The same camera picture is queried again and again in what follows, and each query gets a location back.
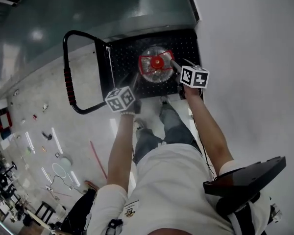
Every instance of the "shoe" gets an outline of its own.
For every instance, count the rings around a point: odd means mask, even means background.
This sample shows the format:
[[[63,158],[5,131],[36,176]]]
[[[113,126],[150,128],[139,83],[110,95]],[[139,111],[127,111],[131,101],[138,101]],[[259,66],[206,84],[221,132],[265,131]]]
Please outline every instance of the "shoe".
[[[136,132],[140,129],[144,129],[144,128],[146,128],[146,123],[142,119],[137,118],[134,120],[133,128],[134,128],[134,132]]]
[[[93,184],[93,183],[90,182],[90,181],[87,181],[87,180],[86,180],[84,183],[85,183],[85,185],[87,186],[88,189],[93,189],[93,190],[95,190],[95,191],[98,191],[98,190],[99,190],[99,187],[96,186],[95,184]]]
[[[160,97],[160,105],[164,105],[164,104],[170,104],[168,96],[161,96]]]

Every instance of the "black metal handle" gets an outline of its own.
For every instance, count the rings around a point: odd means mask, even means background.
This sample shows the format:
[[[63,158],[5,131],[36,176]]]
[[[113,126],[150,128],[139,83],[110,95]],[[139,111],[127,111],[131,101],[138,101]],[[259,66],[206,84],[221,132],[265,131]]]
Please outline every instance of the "black metal handle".
[[[65,85],[67,88],[69,103],[77,113],[84,115],[84,114],[88,114],[90,112],[93,112],[93,111],[101,108],[102,106],[106,105],[106,102],[104,101],[102,103],[99,103],[95,106],[89,107],[84,110],[80,109],[77,106],[76,98],[75,98],[75,94],[74,94],[73,82],[72,82],[71,69],[69,66],[69,53],[68,53],[68,39],[72,35],[77,35],[77,36],[82,36],[82,37],[92,39],[92,40],[94,40],[95,44],[96,44],[96,42],[102,42],[102,40],[100,40],[99,38],[94,37],[88,33],[78,31],[78,30],[70,30],[69,32],[67,32],[65,34],[65,36],[63,38],[63,62],[64,62],[64,70],[63,71],[64,71]]]

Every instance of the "brown shoe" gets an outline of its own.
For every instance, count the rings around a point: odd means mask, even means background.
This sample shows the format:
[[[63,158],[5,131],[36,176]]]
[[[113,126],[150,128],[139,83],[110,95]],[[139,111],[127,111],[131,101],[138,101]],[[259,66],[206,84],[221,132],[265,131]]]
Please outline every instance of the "brown shoe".
[[[84,183],[85,183],[85,185],[88,187],[88,189],[94,189],[95,191],[98,191],[98,190],[99,190],[99,187],[96,186],[95,184],[93,184],[93,183],[90,182],[90,181],[87,181],[87,180],[86,180]]]

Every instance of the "jeans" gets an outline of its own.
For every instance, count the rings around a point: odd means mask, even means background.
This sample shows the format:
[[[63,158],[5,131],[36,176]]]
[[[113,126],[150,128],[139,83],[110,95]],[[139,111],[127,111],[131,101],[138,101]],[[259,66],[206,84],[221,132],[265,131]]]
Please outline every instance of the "jeans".
[[[96,191],[89,189],[73,206],[72,210],[64,219],[61,231],[72,235],[80,235],[85,230],[86,217],[89,214]]]
[[[157,148],[159,143],[185,143],[192,145],[200,153],[200,148],[191,131],[183,123],[178,113],[170,104],[163,104],[160,111],[160,120],[165,126],[166,137],[164,140],[155,136],[152,130],[143,128],[136,132],[137,144],[133,162],[137,163],[151,150]]]

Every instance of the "person's right hand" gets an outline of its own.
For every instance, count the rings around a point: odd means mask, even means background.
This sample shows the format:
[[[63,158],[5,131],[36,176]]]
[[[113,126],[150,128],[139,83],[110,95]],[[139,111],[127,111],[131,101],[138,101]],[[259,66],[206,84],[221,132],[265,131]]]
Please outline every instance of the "person's right hand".
[[[184,86],[184,91],[185,91],[185,97],[186,99],[190,98],[191,96],[197,96],[199,95],[199,91],[198,88],[191,88],[185,84],[183,84]]]

